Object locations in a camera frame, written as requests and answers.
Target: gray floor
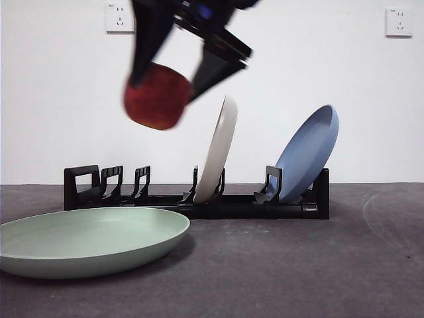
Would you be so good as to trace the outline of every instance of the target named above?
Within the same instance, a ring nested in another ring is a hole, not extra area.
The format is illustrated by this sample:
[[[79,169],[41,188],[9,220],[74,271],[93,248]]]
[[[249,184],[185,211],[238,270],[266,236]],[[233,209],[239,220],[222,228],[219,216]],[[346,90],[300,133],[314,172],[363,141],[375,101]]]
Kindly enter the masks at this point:
[[[424,184],[332,185],[330,221],[192,221],[128,272],[2,273],[1,317],[424,317],[423,197]],[[60,186],[3,186],[1,222],[62,204]]]

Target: dish rack divider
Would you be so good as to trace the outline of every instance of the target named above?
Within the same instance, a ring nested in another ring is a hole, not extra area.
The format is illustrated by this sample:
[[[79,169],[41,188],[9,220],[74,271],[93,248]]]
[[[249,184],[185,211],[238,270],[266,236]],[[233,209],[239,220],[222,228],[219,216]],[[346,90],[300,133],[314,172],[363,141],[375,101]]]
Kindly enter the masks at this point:
[[[279,168],[266,167],[265,184],[259,192],[252,194],[225,194],[225,169],[222,171],[213,197],[202,204],[195,204],[193,198],[197,185],[198,167],[193,169],[193,183],[187,192],[175,195],[149,194],[150,166],[135,170],[134,190],[122,195],[123,166],[104,168],[82,166],[64,170],[64,209],[85,209],[92,207],[155,207],[181,213],[189,219],[329,219],[329,170],[324,168],[312,187],[289,204],[279,202],[283,173]],[[91,187],[78,191],[76,178],[91,174]],[[118,176],[118,183],[106,193],[107,179]],[[277,188],[268,195],[270,177],[277,181]],[[145,177],[141,187],[140,181]]]

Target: electrical outlet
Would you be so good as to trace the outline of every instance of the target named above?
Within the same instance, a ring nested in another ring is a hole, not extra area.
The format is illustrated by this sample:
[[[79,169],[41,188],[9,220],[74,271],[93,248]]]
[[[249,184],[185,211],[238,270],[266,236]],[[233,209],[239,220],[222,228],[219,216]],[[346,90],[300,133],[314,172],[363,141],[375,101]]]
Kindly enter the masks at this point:
[[[386,9],[386,36],[412,36],[413,11],[409,9]]]
[[[106,5],[107,33],[134,33],[135,19],[129,1],[111,1]]]

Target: plate rim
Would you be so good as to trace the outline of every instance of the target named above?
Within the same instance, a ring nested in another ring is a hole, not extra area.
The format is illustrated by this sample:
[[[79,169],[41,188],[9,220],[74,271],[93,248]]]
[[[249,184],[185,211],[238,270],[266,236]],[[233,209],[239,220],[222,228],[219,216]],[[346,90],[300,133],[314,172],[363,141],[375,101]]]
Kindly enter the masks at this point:
[[[182,219],[185,220],[186,224],[185,224],[185,227],[184,227],[183,230],[180,230],[179,232],[177,232],[177,234],[174,234],[171,238],[168,238],[166,240],[161,240],[160,242],[156,242],[154,244],[149,244],[149,245],[146,245],[146,246],[140,246],[138,248],[132,248],[132,249],[129,249],[129,250],[122,250],[122,251],[114,252],[114,253],[96,254],[96,255],[78,256],[78,257],[33,257],[33,256],[3,254],[2,249],[0,248],[0,258],[8,258],[8,259],[11,259],[11,260],[79,260],[79,259],[99,258],[99,257],[112,256],[112,255],[119,255],[119,254],[128,253],[128,252],[135,252],[135,251],[143,249],[143,248],[156,246],[156,245],[163,244],[165,242],[174,240],[175,238],[184,234],[189,229],[189,227],[191,225],[190,220],[185,215],[182,215],[181,213],[177,213],[175,211],[166,210],[166,209],[158,209],[158,208],[155,208],[155,207],[93,207],[93,208],[87,208],[87,209],[74,209],[74,210],[67,210],[67,211],[47,212],[47,213],[42,213],[42,214],[38,214],[38,215],[31,215],[30,217],[23,217],[23,218],[20,218],[20,219],[16,219],[16,220],[13,220],[13,221],[9,221],[9,222],[0,224],[0,231],[1,231],[1,228],[5,225],[15,223],[15,222],[19,222],[19,221],[22,221],[22,220],[32,219],[34,217],[40,217],[40,216],[43,216],[43,215],[61,214],[61,213],[67,213],[67,212],[87,211],[87,210],[93,211],[93,210],[100,210],[100,209],[149,209],[149,210],[165,211],[167,213],[175,214],[175,215],[178,215],[179,217],[182,217]]]

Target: robotic arm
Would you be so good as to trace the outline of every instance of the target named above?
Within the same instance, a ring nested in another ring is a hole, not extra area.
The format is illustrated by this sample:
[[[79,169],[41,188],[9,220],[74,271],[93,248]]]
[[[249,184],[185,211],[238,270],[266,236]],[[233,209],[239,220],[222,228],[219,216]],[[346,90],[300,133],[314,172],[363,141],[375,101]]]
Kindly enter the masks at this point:
[[[132,0],[137,32],[132,72],[125,93],[125,106],[130,117],[152,128],[170,128],[176,124],[182,109],[189,102],[246,68],[244,61],[250,57],[252,49],[226,30],[225,26],[236,9],[246,9],[256,2],[258,0]],[[201,62],[193,79],[187,83],[181,74],[152,63],[174,24],[203,39]],[[172,102],[152,97],[155,87],[162,90],[156,92],[157,96],[171,92],[164,85],[158,85],[165,84],[166,79],[160,81],[162,77],[168,79],[169,84],[178,84],[174,86],[179,89],[174,92],[177,98],[171,98]],[[170,107],[180,111],[172,116],[167,115]],[[162,124],[151,120],[155,111],[158,112],[156,115],[161,113]],[[163,125],[166,116],[173,118]]]

